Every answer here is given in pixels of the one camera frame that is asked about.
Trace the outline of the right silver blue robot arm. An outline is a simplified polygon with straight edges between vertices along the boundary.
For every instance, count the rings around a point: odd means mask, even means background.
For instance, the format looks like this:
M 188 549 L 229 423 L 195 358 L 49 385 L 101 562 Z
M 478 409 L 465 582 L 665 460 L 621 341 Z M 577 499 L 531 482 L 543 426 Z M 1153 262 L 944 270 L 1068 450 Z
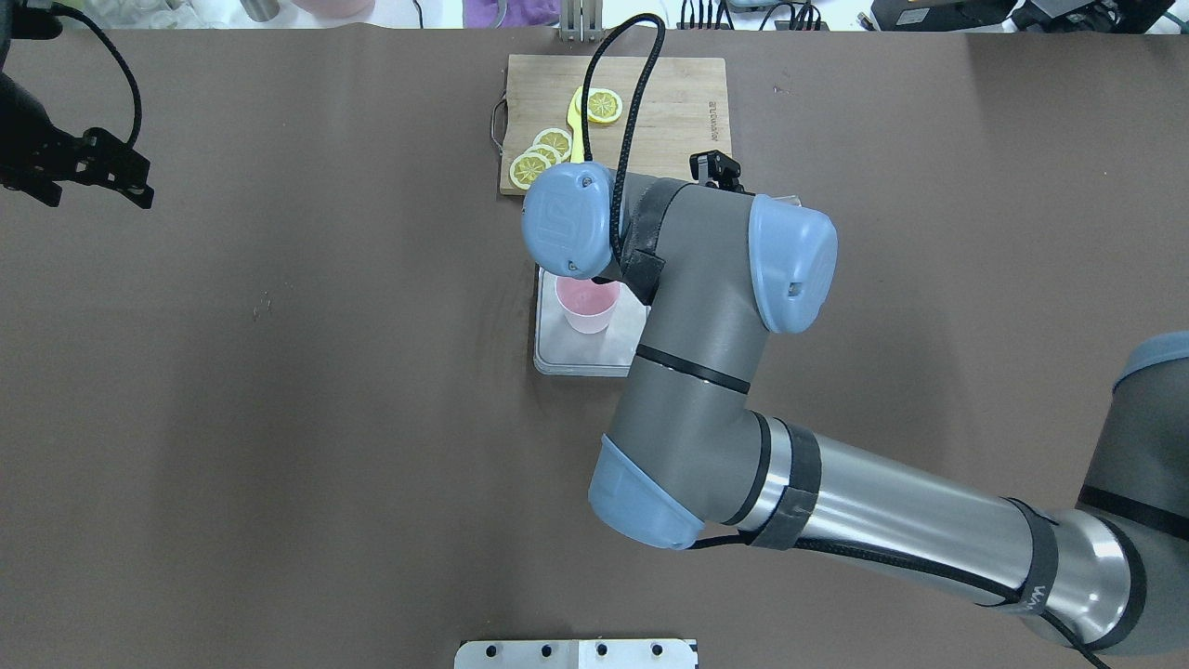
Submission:
M 650 309 L 589 488 L 615 531 L 825 554 L 1023 619 L 1094 665 L 1185 649 L 1185 332 L 1130 353 L 1076 504 L 1045 511 L 749 410 L 767 337 L 828 299 L 838 238 L 819 212 L 586 162 L 531 182 L 522 229 L 552 274 L 624 282 Z

